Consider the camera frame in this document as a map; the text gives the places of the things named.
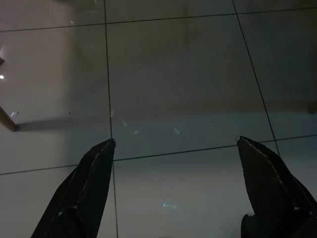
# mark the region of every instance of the tile floor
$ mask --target tile floor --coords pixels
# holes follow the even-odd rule
[[[0,105],[20,125],[0,127],[3,237],[29,237],[111,137],[99,237],[240,237],[238,135],[317,199],[316,22],[314,0],[3,0]]]

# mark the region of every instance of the tile grout line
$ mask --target tile grout line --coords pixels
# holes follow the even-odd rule
[[[104,0],[104,13],[105,13],[105,22],[106,22],[106,0]],[[112,120],[110,117],[111,114],[111,102],[110,102],[110,82],[109,82],[109,59],[108,59],[108,37],[107,37],[107,24],[105,24],[105,41],[106,41],[106,68],[107,68],[107,84],[108,84],[108,106],[109,106],[109,122],[110,122],[110,137],[112,137]]]
[[[108,102],[109,102],[109,121],[110,121],[110,136],[112,136],[112,120],[111,120],[111,102],[110,102],[110,82],[109,82],[109,57],[108,57],[108,37],[107,37],[107,19],[106,19],[106,0],[104,0],[104,14],[105,14],[105,37],[106,37],[106,60],[107,60],[107,82],[108,82]],[[112,177],[113,177],[113,198],[114,198],[114,215],[115,215],[115,230],[116,238],[119,238],[118,232],[118,215],[117,215],[117,200],[115,193],[115,178],[114,178],[114,161],[112,162]]]
[[[240,22],[240,19],[239,19],[239,15],[238,15],[238,13],[237,13],[236,6],[235,6],[235,4],[234,4],[234,0],[232,0],[232,4],[233,4],[234,10],[235,10],[235,12],[236,12],[237,20],[238,20],[238,23],[239,23],[239,26],[240,26],[240,30],[241,30],[241,33],[242,33],[242,37],[243,37],[243,41],[244,41],[245,47],[246,47],[247,52],[248,52],[249,60],[250,60],[251,67],[252,67],[252,70],[253,70],[253,74],[254,74],[254,77],[255,77],[256,82],[257,82],[257,85],[258,85],[258,89],[259,89],[260,96],[261,96],[261,99],[262,99],[262,103],[263,103],[263,106],[264,106],[264,109],[265,109],[265,113],[266,113],[266,117],[267,117],[267,120],[268,120],[268,124],[269,124],[269,127],[270,127],[270,129],[271,129],[271,133],[272,133],[272,136],[273,136],[273,139],[274,139],[274,142],[275,142],[275,146],[276,146],[276,149],[277,149],[277,153],[278,153],[278,155],[280,156],[279,149],[278,149],[277,143],[276,143],[276,138],[275,138],[274,131],[273,131],[273,127],[272,127],[271,121],[270,121],[270,119],[269,119],[269,115],[268,115],[268,111],[267,111],[267,108],[266,108],[266,105],[265,105],[264,97],[263,97],[263,95],[262,95],[262,91],[261,91],[261,88],[260,88],[260,84],[259,84],[259,81],[258,81],[258,77],[257,77],[256,71],[255,71],[255,69],[254,69],[254,65],[253,65],[253,61],[252,61],[251,54],[250,54],[250,51],[249,51],[249,47],[248,47],[248,44],[247,44],[245,35],[244,35],[244,33],[243,33],[243,29],[242,29],[242,26],[241,26],[241,22]]]
[[[116,21],[106,22],[106,24],[120,24],[120,23],[133,23],[133,22],[146,22],[146,21],[160,21],[160,20],[174,20],[174,19],[187,19],[187,18],[199,18],[199,17],[210,17],[210,16],[231,16],[231,15],[245,15],[245,14],[257,14],[257,13],[270,13],[270,12],[284,12],[284,11],[298,11],[298,10],[311,10],[317,9],[317,7],[306,7],[306,8],[291,8],[291,9],[280,9],[280,10],[266,10],[266,11],[250,11],[237,13],[223,13],[223,14],[208,14],[198,16],[180,16],[180,17],[166,17],[166,18],[155,18],[155,19],[144,19],[144,20],[131,20],[131,21]]]
[[[260,141],[259,143],[268,143],[268,142],[274,142],[274,140],[265,140],[265,141]],[[165,156],[165,155],[177,155],[177,154],[185,154],[185,153],[192,153],[192,152],[199,152],[199,151],[206,151],[206,150],[224,149],[224,148],[230,148],[230,147],[236,147],[236,146],[237,146],[236,144],[224,145],[224,146],[203,148],[203,149],[197,149],[197,150],[185,150],[185,151],[178,151],[178,152],[171,152],[171,153],[164,153],[164,154],[131,157],[131,158],[125,158],[125,159],[118,159],[115,161],[135,160],[135,159],[143,159],[143,158],[158,157],[158,156]]]
[[[117,196],[115,193],[115,178],[114,178],[114,161],[112,163],[112,176],[113,176],[113,194],[114,194],[114,213],[115,213],[115,229],[116,229],[116,238],[119,237],[118,233],[118,215],[117,215]]]
[[[312,6],[312,7],[279,9],[279,10],[250,11],[250,12],[239,12],[239,13],[236,12],[236,13],[209,14],[209,15],[198,15],[198,16],[180,16],[180,17],[167,17],[167,18],[132,20],[132,21],[117,21],[117,22],[109,22],[109,23],[107,23],[105,21],[104,23],[92,23],[92,24],[83,24],[83,25],[53,26],[53,27],[27,28],[27,29],[16,29],[16,30],[0,30],[0,33],[15,32],[15,31],[34,31],[34,30],[46,30],[46,29],[70,28],[70,27],[80,27],[80,26],[98,26],[98,25],[104,25],[104,24],[111,25],[111,24],[143,22],[143,21],[187,19],[187,18],[210,17],[210,16],[230,16],[230,15],[245,15],[245,14],[270,13],[270,12],[300,11],[300,10],[312,10],[312,9],[317,9],[317,7]]]
[[[12,175],[12,174],[20,174],[20,173],[27,173],[27,172],[36,172],[36,171],[42,171],[42,170],[53,170],[53,169],[61,169],[61,168],[67,168],[67,167],[74,167],[78,164],[74,165],[63,165],[63,166],[56,166],[56,167],[48,167],[48,168],[40,168],[40,169],[33,169],[33,170],[21,170],[21,171],[14,171],[14,172],[8,172],[8,173],[2,173],[2,175]]]
[[[301,139],[301,138],[315,137],[315,136],[317,137],[317,134],[280,138],[280,139],[276,139],[276,141]],[[268,142],[274,142],[274,140],[258,141],[258,143],[268,143]],[[125,161],[125,160],[134,160],[134,159],[143,159],[143,158],[147,158],[147,157],[158,157],[158,156],[164,156],[164,155],[184,154],[184,153],[191,153],[191,152],[198,152],[198,151],[205,151],[205,150],[223,149],[223,148],[230,148],[230,147],[235,147],[235,146],[237,146],[237,145],[225,145],[225,146],[210,147],[210,148],[197,149],[197,150],[179,151],[179,152],[171,152],[171,153],[156,154],[156,155],[146,155],[146,156],[126,158],[126,159],[118,159],[118,160],[114,160],[113,162]],[[56,166],[56,167],[48,167],[48,168],[40,168],[40,169],[33,169],[33,170],[21,170],[21,171],[2,173],[2,174],[0,174],[0,176],[1,175],[12,175],[12,174],[27,173],[27,172],[36,172],[36,171],[42,171],[42,170],[61,169],[61,168],[67,168],[67,167],[74,167],[74,166],[77,166],[77,165],[78,164]]]
[[[28,28],[28,29],[17,29],[17,30],[0,30],[0,33],[5,32],[15,32],[15,31],[35,31],[35,30],[49,30],[49,29],[59,29],[59,28],[72,28],[72,27],[81,27],[81,26],[100,26],[105,23],[93,23],[93,24],[83,24],[83,25],[71,25],[71,26],[53,26],[53,27],[42,27],[42,28]]]

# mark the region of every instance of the debris on floor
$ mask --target debris on floor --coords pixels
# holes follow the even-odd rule
[[[179,131],[179,129],[177,129],[176,127],[174,128],[174,132],[178,135],[181,135],[182,133]]]
[[[115,110],[111,110],[110,117],[112,118],[114,116]]]
[[[15,115],[18,115],[18,114],[19,114],[18,111],[11,112],[10,117],[14,117]]]
[[[127,126],[128,126],[128,123],[127,123],[124,119],[121,120],[121,124],[122,124],[124,127],[127,127]]]

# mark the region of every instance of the chair leg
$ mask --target chair leg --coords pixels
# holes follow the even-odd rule
[[[11,120],[11,118],[5,113],[5,111],[0,107],[0,123],[4,125],[10,131],[16,131],[18,127]]]

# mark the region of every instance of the white floor tile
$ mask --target white floor tile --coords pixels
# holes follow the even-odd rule
[[[107,30],[116,159],[272,139],[236,16]]]
[[[253,212],[237,147],[116,161],[114,171],[121,238],[238,238]]]
[[[239,18],[276,138],[317,134],[317,10]]]
[[[105,27],[0,33],[0,173],[77,164],[110,138]]]
[[[317,137],[281,140],[277,142],[281,158],[290,172],[317,200]]]
[[[104,22],[103,0],[1,0],[0,31]]]
[[[234,0],[237,12],[271,11],[316,7],[315,0]]]
[[[74,167],[0,176],[0,230],[6,238],[30,237],[56,189]],[[98,237],[116,237],[113,183]]]
[[[235,13],[231,0],[106,0],[107,22]]]

